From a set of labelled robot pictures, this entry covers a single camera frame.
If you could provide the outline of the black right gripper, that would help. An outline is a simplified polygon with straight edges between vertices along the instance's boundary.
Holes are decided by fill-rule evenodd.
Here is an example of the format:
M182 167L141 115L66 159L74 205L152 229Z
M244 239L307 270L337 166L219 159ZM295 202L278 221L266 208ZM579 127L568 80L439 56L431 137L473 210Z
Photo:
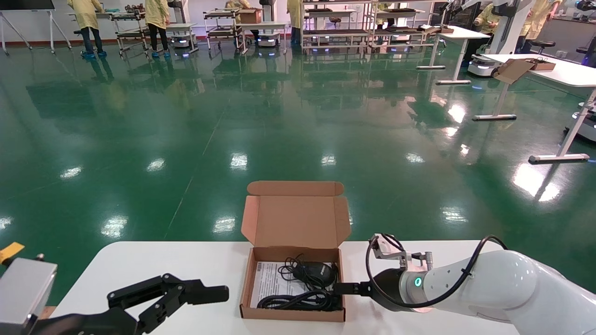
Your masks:
M414 303L411 297L414 277L411 273L402 269L388 268L373 276L372 279L386 295L382 295L373 285L371 286L370 282L337 282L333 286L333 294L372 297L376 303L388 310L412 310L403 307L404 304Z

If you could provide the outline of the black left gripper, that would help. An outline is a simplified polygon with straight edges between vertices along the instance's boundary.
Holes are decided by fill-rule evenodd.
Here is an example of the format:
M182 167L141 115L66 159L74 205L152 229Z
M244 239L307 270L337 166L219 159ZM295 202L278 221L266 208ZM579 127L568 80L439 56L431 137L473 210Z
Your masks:
M180 307L226 302L226 285L205 286L200 279L181 280L172 274L111 291L108 310L98 314L68 314L36 322L32 335L149 334Z

